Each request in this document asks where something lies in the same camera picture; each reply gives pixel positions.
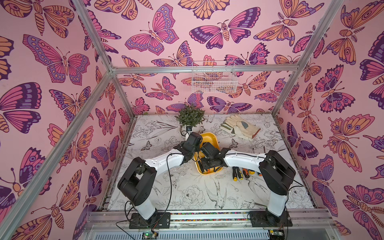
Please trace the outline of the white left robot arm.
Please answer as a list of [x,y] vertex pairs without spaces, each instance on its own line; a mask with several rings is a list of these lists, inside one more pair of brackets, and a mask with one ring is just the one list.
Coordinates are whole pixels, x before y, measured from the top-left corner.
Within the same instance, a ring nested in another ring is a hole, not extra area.
[[192,132],[186,141],[165,154],[146,160],[136,157],[131,161],[117,186],[147,224],[154,223],[158,213],[149,199],[156,177],[190,161],[199,151],[202,140],[200,134]]

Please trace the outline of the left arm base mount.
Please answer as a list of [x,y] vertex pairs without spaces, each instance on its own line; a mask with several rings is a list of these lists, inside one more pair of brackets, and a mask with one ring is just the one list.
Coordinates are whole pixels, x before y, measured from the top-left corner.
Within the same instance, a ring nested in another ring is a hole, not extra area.
[[130,219],[129,229],[169,229],[171,213],[155,212],[148,220],[145,220],[139,213],[133,213]]

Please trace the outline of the black yellow Deli screwdriver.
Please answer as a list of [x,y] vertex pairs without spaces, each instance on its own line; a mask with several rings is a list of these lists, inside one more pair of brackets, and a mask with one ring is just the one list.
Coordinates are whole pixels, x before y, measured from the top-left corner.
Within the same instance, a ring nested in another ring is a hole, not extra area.
[[238,175],[237,175],[237,170],[236,170],[236,167],[233,167],[233,181],[237,181],[238,180]]

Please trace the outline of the yellow plastic storage tray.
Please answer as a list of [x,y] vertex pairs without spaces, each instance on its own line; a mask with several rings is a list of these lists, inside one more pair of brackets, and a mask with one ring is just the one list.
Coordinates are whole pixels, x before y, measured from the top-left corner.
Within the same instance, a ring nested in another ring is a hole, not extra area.
[[[219,146],[219,142],[217,140],[217,137],[213,133],[203,133],[203,134],[201,134],[201,136],[202,136],[203,140],[200,144],[200,148],[203,146],[204,143],[210,143],[216,149],[220,150],[220,146]],[[212,175],[212,174],[220,172],[223,169],[223,167],[210,168],[210,172],[206,173],[205,171],[202,170],[202,168],[199,165],[202,158],[204,158],[204,157],[205,157],[205,155],[202,152],[196,152],[194,157],[193,157],[193,160],[196,163],[196,168],[201,175],[203,175],[203,176]]]

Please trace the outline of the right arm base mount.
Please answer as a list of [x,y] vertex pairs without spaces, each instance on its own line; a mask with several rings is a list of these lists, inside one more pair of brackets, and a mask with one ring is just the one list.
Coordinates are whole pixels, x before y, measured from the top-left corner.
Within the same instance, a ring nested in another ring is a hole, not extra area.
[[247,215],[247,219],[251,221],[252,227],[254,228],[282,228],[293,226],[287,210],[283,210],[282,215],[279,217],[273,215],[268,210],[250,211]]

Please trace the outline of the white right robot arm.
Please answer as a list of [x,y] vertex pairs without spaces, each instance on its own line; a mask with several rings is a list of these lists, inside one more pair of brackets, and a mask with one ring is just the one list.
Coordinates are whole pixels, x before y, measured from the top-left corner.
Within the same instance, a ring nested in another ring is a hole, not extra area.
[[277,151],[252,155],[229,148],[218,150],[212,144],[204,143],[200,152],[204,155],[199,163],[203,171],[219,167],[239,167],[262,174],[270,190],[267,213],[275,217],[283,214],[296,171]]

